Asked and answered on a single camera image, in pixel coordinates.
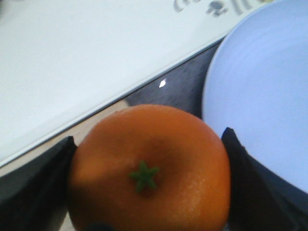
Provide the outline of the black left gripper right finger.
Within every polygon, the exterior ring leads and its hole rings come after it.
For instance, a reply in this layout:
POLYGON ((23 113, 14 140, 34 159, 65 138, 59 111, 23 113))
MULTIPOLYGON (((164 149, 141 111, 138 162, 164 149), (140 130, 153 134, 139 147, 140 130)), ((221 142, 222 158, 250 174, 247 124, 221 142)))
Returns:
POLYGON ((231 166, 231 231, 306 231, 308 194, 267 169, 226 128, 221 140, 231 166))

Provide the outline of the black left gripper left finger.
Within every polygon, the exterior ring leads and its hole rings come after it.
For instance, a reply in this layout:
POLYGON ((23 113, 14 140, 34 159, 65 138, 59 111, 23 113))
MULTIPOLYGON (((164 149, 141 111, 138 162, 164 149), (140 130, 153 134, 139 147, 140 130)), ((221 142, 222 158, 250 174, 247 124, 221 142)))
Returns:
POLYGON ((58 231, 67 213, 66 184, 76 150, 66 137, 0 179, 2 231, 58 231))

